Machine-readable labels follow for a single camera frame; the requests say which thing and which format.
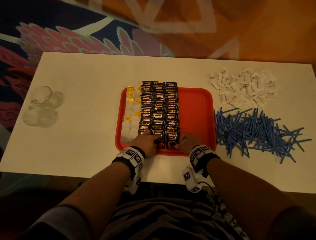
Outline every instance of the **person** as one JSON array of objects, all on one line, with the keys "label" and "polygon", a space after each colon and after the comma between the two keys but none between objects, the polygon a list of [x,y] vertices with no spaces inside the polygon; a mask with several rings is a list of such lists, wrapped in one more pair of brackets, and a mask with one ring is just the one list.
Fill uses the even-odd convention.
[{"label": "person", "polygon": [[[131,176],[136,178],[139,161],[155,154],[158,137],[149,130],[136,137],[111,165],[43,214],[18,239],[241,239],[202,202],[154,198],[116,208],[127,182]],[[184,133],[176,148],[192,155],[191,150],[199,146],[199,138]],[[226,163],[214,152],[198,161],[196,166],[207,169],[250,239],[315,238],[316,217],[271,184]]]}]

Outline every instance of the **wristband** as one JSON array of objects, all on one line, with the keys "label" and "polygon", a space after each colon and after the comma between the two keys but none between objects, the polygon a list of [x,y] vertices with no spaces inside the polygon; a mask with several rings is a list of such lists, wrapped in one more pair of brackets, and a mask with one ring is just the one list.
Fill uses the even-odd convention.
[{"label": "wristband", "polygon": [[191,152],[189,153],[189,158],[194,171],[197,173],[200,170],[207,172],[207,163],[213,158],[219,158],[219,156],[217,156],[217,154],[206,145],[199,145],[195,146],[191,150]]},{"label": "wristband", "polygon": [[123,149],[119,154],[116,155],[114,162],[124,163],[131,172],[131,179],[133,180],[135,176],[138,176],[139,172],[143,168],[143,159],[145,158],[145,153],[139,147],[128,147]]}]

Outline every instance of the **red tray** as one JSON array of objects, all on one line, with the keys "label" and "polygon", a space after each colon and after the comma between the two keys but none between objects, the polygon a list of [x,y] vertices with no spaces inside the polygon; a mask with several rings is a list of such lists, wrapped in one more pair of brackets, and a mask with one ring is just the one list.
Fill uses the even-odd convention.
[{"label": "red tray", "polygon": [[[200,137],[202,144],[216,150],[213,98],[204,88],[179,87],[179,120],[181,133],[191,132]],[[125,113],[126,88],[122,91],[116,125],[115,146],[119,151],[129,147],[121,141],[122,122]],[[186,156],[176,149],[157,149],[156,155]]]}]

